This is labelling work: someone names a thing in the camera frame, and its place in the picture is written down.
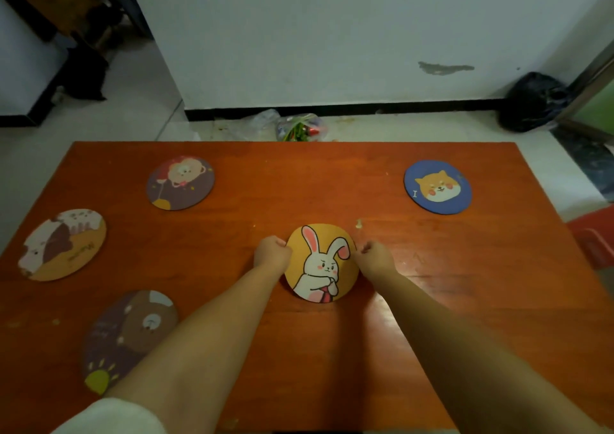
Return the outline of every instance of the round coaster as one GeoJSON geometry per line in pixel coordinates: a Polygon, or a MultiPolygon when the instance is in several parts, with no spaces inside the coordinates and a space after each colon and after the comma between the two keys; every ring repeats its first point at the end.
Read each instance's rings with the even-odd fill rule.
{"type": "Polygon", "coordinates": [[[64,211],[44,221],[26,239],[18,262],[21,273],[41,282],[72,274],[96,255],[106,234],[104,219],[96,211],[64,211]]]}
{"type": "Polygon", "coordinates": [[[153,290],[132,291],[100,316],[85,339],[85,384],[104,394],[168,336],[179,321],[173,302],[153,290]]]}
{"type": "Polygon", "coordinates": [[[330,303],[354,286],[358,266],[349,258],[356,246],[345,230],[330,224],[306,225],[292,233],[288,246],[292,259],[286,280],[299,297],[330,303]]]}
{"type": "Polygon", "coordinates": [[[147,197],[160,209],[178,211],[201,202],[213,188],[211,165],[201,158],[179,156],[158,167],[147,181],[147,197]]]}
{"type": "Polygon", "coordinates": [[[437,214],[457,214],[471,204],[471,185],[442,161],[418,161],[405,171],[405,190],[413,201],[437,214]]]}

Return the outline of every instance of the tiled floor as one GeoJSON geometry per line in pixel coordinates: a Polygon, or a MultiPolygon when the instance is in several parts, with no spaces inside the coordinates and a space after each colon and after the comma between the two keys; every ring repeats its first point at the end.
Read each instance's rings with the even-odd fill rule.
{"type": "MultiPolygon", "coordinates": [[[[187,122],[180,95],[155,43],[132,42],[115,56],[101,103],[65,101],[40,128],[0,129],[0,252],[75,140],[240,140],[244,123],[187,122]]],[[[607,205],[545,130],[516,135],[490,112],[382,114],[324,118],[328,139],[379,142],[516,142],[567,221],[607,205]]],[[[256,140],[273,140],[271,127],[256,140]]]]}

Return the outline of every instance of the purple coaster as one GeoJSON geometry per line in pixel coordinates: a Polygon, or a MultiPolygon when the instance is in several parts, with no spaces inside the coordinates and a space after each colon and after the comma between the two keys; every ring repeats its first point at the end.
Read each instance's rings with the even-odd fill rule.
{"type": "Polygon", "coordinates": [[[471,185],[443,161],[418,161],[405,171],[405,190],[413,201],[436,214],[457,214],[469,207],[471,185]]]}
{"type": "Polygon", "coordinates": [[[201,158],[178,156],[166,161],[149,176],[147,197],[160,209],[177,211],[201,202],[216,177],[211,165],[201,158]]]}
{"type": "Polygon", "coordinates": [[[177,310],[163,293],[132,291],[100,316],[85,339],[82,374],[103,395],[126,376],[177,325],[177,310]]]}

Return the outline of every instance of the hand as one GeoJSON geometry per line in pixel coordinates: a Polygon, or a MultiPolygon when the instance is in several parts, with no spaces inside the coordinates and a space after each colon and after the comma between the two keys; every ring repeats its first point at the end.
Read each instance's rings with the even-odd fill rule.
{"type": "Polygon", "coordinates": [[[292,248],[286,246],[282,239],[271,236],[262,239],[254,252],[254,267],[266,267],[279,277],[290,264],[292,248]]]}
{"type": "Polygon", "coordinates": [[[379,242],[369,240],[353,257],[362,274],[371,282],[397,272],[392,253],[379,242]]]}

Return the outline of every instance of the wooden board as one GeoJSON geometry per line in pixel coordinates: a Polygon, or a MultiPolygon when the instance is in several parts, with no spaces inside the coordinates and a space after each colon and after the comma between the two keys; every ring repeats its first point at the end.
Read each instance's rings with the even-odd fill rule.
{"type": "MultiPolygon", "coordinates": [[[[183,319],[249,269],[262,237],[310,223],[388,244],[402,274],[614,427],[610,299],[513,143],[96,142],[72,146],[0,258],[0,431],[49,432],[96,400],[79,370],[82,342],[125,292],[161,291],[183,319]],[[209,161],[216,184],[198,205],[166,212],[145,183],[178,154],[209,161]],[[472,205],[453,216],[416,205],[403,173],[420,159],[457,167],[472,205]],[[107,221],[96,258],[61,280],[25,279],[26,236],[74,207],[107,221]]],[[[363,277],[331,306],[280,281],[220,419],[234,431],[452,426],[363,277]]]]}

